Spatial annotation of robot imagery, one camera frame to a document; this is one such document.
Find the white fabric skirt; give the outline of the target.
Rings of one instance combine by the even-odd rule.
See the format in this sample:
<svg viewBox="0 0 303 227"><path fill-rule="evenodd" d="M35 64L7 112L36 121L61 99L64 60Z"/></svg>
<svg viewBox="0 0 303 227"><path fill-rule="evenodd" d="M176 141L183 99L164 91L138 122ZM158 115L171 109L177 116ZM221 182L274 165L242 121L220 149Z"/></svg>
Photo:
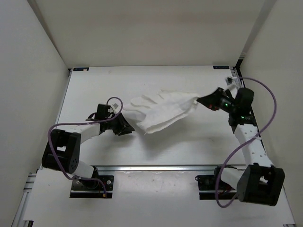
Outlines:
<svg viewBox="0 0 303 227"><path fill-rule="evenodd" d="M163 90L157 94L133 98L123 107L122 113L145 134L152 134L194 112L198 98L197 93Z"/></svg>

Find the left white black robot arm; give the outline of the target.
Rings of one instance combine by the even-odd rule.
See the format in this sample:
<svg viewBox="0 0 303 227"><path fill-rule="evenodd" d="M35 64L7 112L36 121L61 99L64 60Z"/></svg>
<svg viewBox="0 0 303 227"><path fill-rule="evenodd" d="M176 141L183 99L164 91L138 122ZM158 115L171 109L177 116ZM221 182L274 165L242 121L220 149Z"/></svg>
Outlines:
<svg viewBox="0 0 303 227"><path fill-rule="evenodd" d="M44 168L61 171L69 180L83 178L88 189L95 189L99 177L94 167L80 161L80 146L85 141L112 130L117 136L130 134L134 128L121 113L93 113L88 123L54 125L48 134L48 143L42 157Z"/></svg>

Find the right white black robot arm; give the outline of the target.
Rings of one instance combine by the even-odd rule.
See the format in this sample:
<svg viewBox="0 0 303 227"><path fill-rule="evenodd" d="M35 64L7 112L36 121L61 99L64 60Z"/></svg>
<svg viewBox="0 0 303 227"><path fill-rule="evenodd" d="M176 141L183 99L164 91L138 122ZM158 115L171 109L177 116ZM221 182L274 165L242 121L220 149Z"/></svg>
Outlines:
<svg viewBox="0 0 303 227"><path fill-rule="evenodd" d="M254 92L248 88L238 89L236 97L232 97L229 90L219 87L213 93L197 99L198 103L212 111L223 110L228 113L229 125L240 143L236 151L242 151L246 165L242 172L227 165L228 161L225 160L215 169L215 199L219 199L219 189L229 186L236 191L234 197L241 202L275 206L285 173L283 169L274 166L259 140L261 131L250 112L253 98Z"/></svg>

